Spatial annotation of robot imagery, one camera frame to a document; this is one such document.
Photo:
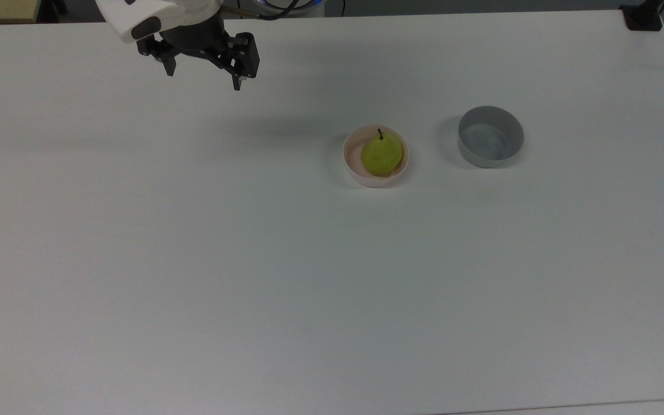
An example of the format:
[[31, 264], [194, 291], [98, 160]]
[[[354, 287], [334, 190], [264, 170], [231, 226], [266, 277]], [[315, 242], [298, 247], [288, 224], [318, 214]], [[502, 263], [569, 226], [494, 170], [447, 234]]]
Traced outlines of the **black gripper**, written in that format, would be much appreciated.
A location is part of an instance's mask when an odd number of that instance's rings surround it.
[[140, 55], [152, 56], [164, 66], [164, 71], [172, 77], [176, 71], [176, 56], [181, 52], [192, 52], [203, 57], [218, 59], [218, 67], [232, 77], [233, 89], [240, 91], [242, 82], [256, 78], [260, 66], [260, 55], [255, 36], [250, 32], [240, 32], [229, 36], [222, 15], [211, 16], [208, 20], [193, 25], [182, 25], [160, 32], [162, 40], [153, 35], [137, 40]]

